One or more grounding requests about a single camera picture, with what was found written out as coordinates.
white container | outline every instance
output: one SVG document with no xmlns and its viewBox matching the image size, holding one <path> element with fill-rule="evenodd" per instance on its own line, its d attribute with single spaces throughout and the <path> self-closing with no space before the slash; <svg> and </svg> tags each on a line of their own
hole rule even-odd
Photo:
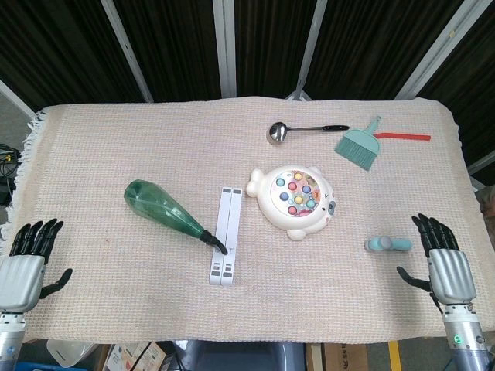
<svg viewBox="0 0 495 371">
<path fill-rule="evenodd" d="M 62 367 L 72 367 L 88 357 L 98 344 L 92 342 L 67 342 L 63 340 L 48 340 L 46 348 Z"/>
</svg>

green plastic bottle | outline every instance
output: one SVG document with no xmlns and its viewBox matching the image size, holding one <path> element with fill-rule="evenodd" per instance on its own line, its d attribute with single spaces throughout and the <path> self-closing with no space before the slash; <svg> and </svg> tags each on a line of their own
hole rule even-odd
<svg viewBox="0 0 495 371">
<path fill-rule="evenodd" d="M 199 238 L 209 245 L 217 246 L 222 253 L 227 253 L 225 246 L 159 185 L 137 179 L 125 189 L 124 199 L 139 216 Z"/>
</svg>

red dustpan handle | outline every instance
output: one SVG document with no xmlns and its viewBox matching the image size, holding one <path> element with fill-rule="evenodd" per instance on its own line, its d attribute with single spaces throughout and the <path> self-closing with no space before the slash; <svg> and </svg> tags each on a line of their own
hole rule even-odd
<svg viewBox="0 0 495 371">
<path fill-rule="evenodd" d="M 378 133 L 375 134 L 374 136 L 375 138 L 408 139 L 411 141 L 430 141 L 430 139 L 432 139 L 430 135 L 401 134 L 401 133 Z"/>
</svg>

brush bristles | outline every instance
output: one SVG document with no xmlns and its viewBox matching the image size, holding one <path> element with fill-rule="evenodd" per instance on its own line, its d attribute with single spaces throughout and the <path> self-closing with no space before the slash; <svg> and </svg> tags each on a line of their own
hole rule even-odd
<svg viewBox="0 0 495 371">
<path fill-rule="evenodd" d="M 354 162 L 364 170 L 370 170 L 374 159 L 377 157 L 372 151 L 360 146 L 355 141 L 343 137 L 335 147 L 335 152 L 349 161 Z"/>
</svg>

white foldable stand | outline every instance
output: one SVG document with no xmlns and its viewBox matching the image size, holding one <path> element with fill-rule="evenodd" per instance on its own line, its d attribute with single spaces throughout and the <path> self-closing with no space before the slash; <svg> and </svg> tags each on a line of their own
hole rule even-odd
<svg viewBox="0 0 495 371">
<path fill-rule="evenodd" d="M 225 245 L 228 254 L 223 255 L 216 247 L 213 249 L 210 284 L 221 284 L 222 286 L 232 285 L 237 233 L 239 230 L 239 219 L 241 218 L 241 203 L 242 189 L 222 188 L 215 237 Z"/>
</svg>

